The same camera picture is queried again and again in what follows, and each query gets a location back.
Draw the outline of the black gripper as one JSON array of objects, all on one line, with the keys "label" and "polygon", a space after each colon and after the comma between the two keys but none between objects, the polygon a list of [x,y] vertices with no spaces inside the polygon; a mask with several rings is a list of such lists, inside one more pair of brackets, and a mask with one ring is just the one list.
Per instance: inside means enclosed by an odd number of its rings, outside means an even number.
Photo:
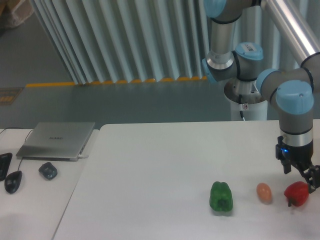
[{"label": "black gripper", "polygon": [[295,168],[308,168],[299,170],[299,173],[307,183],[309,194],[312,194],[320,187],[320,166],[313,165],[313,153],[313,141],[303,146],[291,146],[285,144],[283,136],[277,138],[275,157],[281,161],[284,174],[290,173],[292,166]]}]

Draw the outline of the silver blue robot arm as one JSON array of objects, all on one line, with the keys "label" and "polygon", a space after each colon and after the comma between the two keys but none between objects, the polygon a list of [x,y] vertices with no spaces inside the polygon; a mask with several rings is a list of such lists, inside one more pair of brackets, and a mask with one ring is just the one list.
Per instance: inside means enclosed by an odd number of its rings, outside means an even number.
[{"label": "silver blue robot arm", "polygon": [[[296,168],[310,193],[320,186],[320,168],[312,163],[314,94],[320,90],[320,43],[290,0],[206,0],[213,30],[210,52],[202,60],[210,82],[234,79],[258,92],[278,112],[280,136],[275,156],[288,174]],[[262,48],[251,42],[232,49],[235,23],[243,10],[259,6],[284,38],[298,69],[260,68]]]}]

